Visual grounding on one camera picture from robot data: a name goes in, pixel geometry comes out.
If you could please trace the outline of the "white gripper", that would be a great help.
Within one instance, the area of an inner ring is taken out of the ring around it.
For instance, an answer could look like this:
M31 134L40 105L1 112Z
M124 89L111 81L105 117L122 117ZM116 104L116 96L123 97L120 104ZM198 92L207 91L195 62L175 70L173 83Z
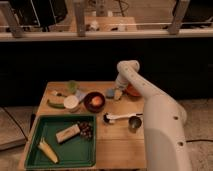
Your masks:
M118 88L114 91L114 99L116 101L120 100L123 92L121 90L125 90L128 86L128 81L123 78L121 75L118 75L115 80L115 87Z

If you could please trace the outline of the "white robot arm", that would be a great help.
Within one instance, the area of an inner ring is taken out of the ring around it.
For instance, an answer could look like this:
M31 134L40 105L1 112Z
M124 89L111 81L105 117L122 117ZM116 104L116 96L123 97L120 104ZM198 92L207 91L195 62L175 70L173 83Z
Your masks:
M192 171L184 134L186 110L166 92L146 80L137 60L117 64L116 86L131 84L144 98L143 127L147 171Z

